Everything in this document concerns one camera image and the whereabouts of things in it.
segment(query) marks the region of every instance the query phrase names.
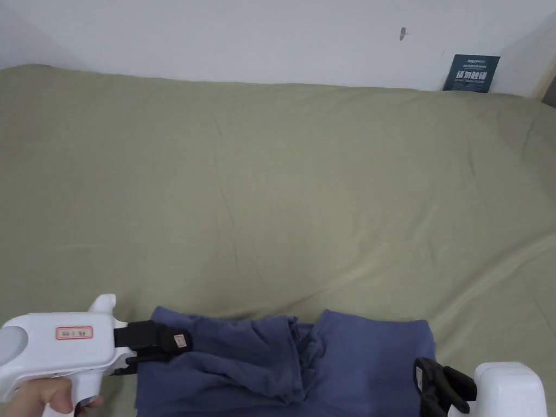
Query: dark blue sign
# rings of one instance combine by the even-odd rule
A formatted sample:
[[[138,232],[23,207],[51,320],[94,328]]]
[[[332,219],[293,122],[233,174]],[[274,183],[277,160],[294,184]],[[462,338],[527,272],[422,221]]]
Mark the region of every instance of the dark blue sign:
[[[499,60],[486,55],[455,55],[443,90],[488,93]]]

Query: white wall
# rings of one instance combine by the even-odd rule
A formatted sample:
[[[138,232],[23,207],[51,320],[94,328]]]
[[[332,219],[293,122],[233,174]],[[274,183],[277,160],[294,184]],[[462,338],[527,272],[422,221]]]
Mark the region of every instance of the white wall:
[[[555,0],[0,0],[0,67],[438,90],[499,54],[492,91],[534,96],[555,45]]]

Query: folded clothing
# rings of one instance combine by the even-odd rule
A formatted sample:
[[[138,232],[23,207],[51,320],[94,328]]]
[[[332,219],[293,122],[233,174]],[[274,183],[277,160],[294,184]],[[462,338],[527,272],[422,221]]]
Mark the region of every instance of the folded clothing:
[[[434,358],[424,320],[388,322],[325,311],[218,320],[158,307],[152,319],[186,329],[193,351],[139,365],[139,417],[417,417],[417,357]]]

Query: wrinkled sheet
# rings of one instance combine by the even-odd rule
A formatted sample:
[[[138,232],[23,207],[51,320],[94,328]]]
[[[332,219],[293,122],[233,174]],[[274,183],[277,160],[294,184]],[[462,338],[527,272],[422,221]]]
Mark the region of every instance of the wrinkled sheet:
[[[326,310],[295,317],[218,320],[157,308],[187,330],[193,350],[137,373],[138,417],[419,416],[415,358],[434,359],[424,320],[368,320]]]
[[[0,320],[428,320],[556,412],[556,110],[508,95],[0,72]],[[107,378],[103,415],[134,415]]]

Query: red label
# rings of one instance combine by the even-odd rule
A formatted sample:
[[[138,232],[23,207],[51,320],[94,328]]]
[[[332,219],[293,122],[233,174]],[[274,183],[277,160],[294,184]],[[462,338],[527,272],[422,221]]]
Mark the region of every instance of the red label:
[[[80,340],[92,339],[93,328],[91,326],[57,327],[56,340]]]

